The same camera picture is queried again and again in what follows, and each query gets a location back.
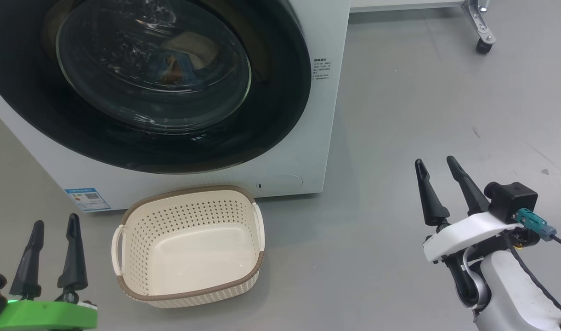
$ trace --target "laundry basket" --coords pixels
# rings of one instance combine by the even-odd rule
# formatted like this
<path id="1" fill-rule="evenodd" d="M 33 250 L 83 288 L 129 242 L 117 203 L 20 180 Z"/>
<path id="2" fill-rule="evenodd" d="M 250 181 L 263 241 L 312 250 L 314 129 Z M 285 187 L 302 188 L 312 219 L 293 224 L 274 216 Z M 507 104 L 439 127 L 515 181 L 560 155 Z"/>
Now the laundry basket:
<path id="1" fill-rule="evenodd" d="M 158 308 L 241 295 L 255 284 L 264 259 L 260 209 L 234 186 L 142 200 L 115 231 L 112 259 L 123 291 Z"/>

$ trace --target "caster wheel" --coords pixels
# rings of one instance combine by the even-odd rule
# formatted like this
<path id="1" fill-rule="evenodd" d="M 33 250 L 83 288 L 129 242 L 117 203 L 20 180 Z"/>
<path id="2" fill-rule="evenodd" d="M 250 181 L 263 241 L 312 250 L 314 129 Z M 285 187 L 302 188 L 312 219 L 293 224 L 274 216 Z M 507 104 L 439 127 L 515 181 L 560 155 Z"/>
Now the caster wheel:
<path id="1" fill-rule="evenodd" d="M 488 52 L 491 51 L 492 47 L 493 45 L 487 44 L 482 39 L 479 39 L 478 44 L 476 44 L 476 51 L 479 52 L 480 54 L 488 54 Z"/>

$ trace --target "energy label sticker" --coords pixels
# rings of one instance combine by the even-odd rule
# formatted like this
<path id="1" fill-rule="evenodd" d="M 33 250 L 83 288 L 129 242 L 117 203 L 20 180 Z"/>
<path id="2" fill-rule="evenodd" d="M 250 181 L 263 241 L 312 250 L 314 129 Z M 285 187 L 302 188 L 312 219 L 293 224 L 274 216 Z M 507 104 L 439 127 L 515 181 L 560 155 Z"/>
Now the energy label sticker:
<path id="1" fill-rule="evenodd" d="M 94 188 L 76 188 L 74 190 L 64 190 L 72 200 L 82 209 L 82 211 L 109 210 L 104 199 Z"/>

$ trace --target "white table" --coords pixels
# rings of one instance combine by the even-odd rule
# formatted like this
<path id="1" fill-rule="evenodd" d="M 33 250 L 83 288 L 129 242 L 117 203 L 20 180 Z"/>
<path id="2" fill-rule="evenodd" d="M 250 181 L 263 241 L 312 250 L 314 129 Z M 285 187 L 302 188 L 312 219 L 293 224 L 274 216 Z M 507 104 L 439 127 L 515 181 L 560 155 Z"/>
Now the white table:
<path id="1" fill-rule="evenodd" d="M 352 0 L 350 12 L 462 6 L 463 0 Z"/>
<path id="2" fill-rule="evenodd" d="M 469 18 L 474 31 L 480 36 L 476 51 L 488 54 L 497 42 L 484 22 L 481 12 L 488 11 L 490 0 L 351 0 L 350 12 L 392 11 L 399 9 L 426 9 L 460 6 Z"/>

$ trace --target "white washing machine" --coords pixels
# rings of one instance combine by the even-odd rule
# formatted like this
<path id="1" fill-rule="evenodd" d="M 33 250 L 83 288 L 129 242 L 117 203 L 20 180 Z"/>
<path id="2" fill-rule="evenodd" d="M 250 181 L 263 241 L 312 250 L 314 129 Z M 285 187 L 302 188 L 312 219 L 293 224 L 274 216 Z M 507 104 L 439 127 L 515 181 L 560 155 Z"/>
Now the white washing machine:
<path id="1" fill-rule="evenodd" d="M 323 190 L 349 0 L 0 0 L 0 118 L 83 211 Z"/>

